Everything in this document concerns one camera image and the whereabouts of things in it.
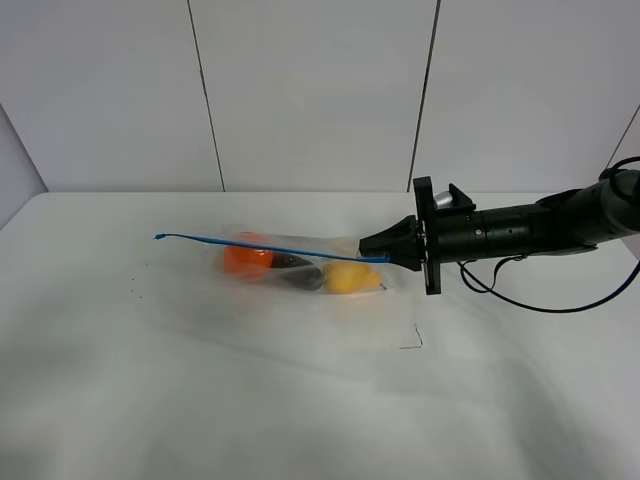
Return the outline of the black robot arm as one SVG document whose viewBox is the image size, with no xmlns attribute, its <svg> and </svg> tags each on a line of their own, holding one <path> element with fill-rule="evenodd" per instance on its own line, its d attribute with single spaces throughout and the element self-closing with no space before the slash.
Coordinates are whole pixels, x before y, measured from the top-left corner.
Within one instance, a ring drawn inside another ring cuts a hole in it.
<svg viewBox="0 0 640 480">
<path fill-rule="evenodd" d="M 434 194 L 430 177 L 413 187 L 415 214 L 361 239 L 359 252 L 423 272 L 429 295 L 441 291 L 444 264 L 584 253 L 639 232 L 639 173 L 631 169 L 607 169 L 589 187 L 486 210 L 455 185 Z"/>
</svg>

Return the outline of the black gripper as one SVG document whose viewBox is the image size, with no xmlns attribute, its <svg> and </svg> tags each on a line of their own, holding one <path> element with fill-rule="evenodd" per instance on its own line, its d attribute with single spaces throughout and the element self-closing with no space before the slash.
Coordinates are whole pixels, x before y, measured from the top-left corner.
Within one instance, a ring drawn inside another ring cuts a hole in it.
<svg viewBox="0 0 640 480">
<path fill-rule="evenodd" d="M 380 257 L 410 271 L 423 265 L 426 293 L 441 293 L 441 265 L 482 258 L 483 221 L 474 211 L 437 210 L 430 176 L 413 180 L 417 220 L 421 235 L 416 241 L 416 217 L 408 215 L 391 227 L 359 240 L 363 257 Z"/>
</svg>

